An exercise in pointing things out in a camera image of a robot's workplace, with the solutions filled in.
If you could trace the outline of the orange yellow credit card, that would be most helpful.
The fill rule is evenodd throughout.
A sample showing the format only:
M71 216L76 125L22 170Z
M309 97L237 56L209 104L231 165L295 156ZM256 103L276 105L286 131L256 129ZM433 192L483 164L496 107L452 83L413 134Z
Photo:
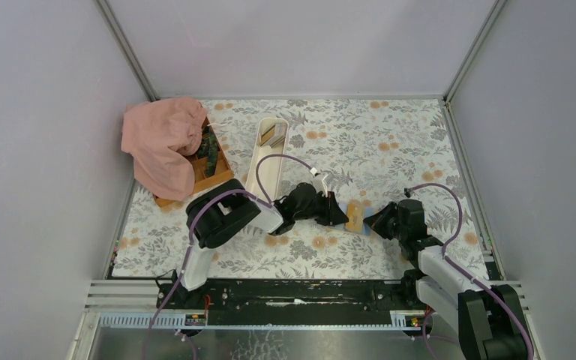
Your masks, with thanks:
M362 204L349 203L346 209L348 221L344 225L345 230L351 233L363 233L363 214Z

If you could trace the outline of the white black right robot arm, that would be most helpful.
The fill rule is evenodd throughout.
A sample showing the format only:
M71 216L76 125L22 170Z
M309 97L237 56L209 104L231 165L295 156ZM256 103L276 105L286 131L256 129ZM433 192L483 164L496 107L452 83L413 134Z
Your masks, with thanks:
M466 359L534 359L536 352L514 287L479 279L446 253L428 232L420 201L390 202L363 220L373 233L397 240L413 265L403 277L400 299L437 312L457 332Z

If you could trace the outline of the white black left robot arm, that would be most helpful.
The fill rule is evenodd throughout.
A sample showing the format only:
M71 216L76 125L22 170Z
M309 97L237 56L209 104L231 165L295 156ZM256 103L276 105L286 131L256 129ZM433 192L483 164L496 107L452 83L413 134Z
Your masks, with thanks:
M203 297L210 262L215 251L251 225L272 236L290 231L297 221L313 220L334 227L349 221L332 191L317 190L300 183L288 195L266 202L230 179L204 193L186 208L189 248L177 271L174 299L184 308L194 308Z

